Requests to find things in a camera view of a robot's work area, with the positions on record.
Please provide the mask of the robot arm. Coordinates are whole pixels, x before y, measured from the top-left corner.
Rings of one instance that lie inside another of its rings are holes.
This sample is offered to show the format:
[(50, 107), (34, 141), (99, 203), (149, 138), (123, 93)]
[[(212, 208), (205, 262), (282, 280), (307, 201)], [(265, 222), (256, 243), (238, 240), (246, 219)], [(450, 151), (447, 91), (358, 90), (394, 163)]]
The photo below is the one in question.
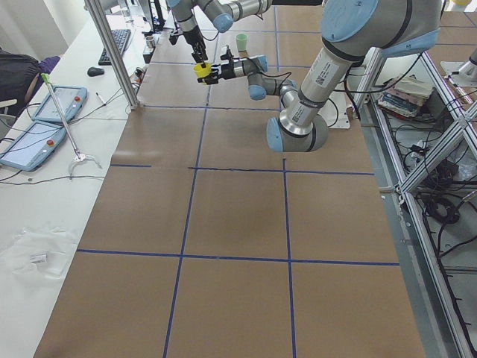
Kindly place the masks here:
[(267, 123), (270, 149), (315, 151), (328, 137), (319, 111), (351, 66), (371, 48), (386, 58), (430, 49), (437, 42), (440, 12), (440, 1), (328, 1), (320, 25), (323, 47), (301, 85), (267, 77), (263, 56), (238, 59), (230, 52), (227, 62), (212, 66), (200, 82), (245, 76), (253, 100), (279, 96), (283, 109)]
[(212, 23), (215, 30), (222, 34), (230, 30), (233, 24), (249, 16), (260, 16), (271, 6), (318, 6), (322, 1), (270, 1), (235, 0), (224, 3), (217, 0), (176, 0), (168, 1), (168, 9), (174, 19), (175, 29), (169, 34), (169, 42), (176, 45), (180, 37), (192, 47), (192, 57), (196, 63), (208, 60), (203, 34), (195, 17), (194, 9), (199, 7)]

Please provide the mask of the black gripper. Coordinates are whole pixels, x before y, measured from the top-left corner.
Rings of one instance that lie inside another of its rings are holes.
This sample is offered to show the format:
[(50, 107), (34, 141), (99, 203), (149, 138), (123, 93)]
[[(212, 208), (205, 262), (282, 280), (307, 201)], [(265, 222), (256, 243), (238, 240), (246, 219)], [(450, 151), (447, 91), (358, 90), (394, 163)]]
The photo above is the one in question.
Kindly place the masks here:
[(211, 72), (206, 76), (206, 84), (217, 84), (221, 79), (229, 80), (244, 77), (244, 67), (239, 57), (233, 55), (230, 47), (221, 48), (220, 59), (222, 63), (212, 64)]
[(200, 30), (184, 31), (183, 36), (186, 42), (192, 47), (192, 56), (201, 68), (206, 67), (207, 55), (201, 48), (203, 46), (203, 37)]

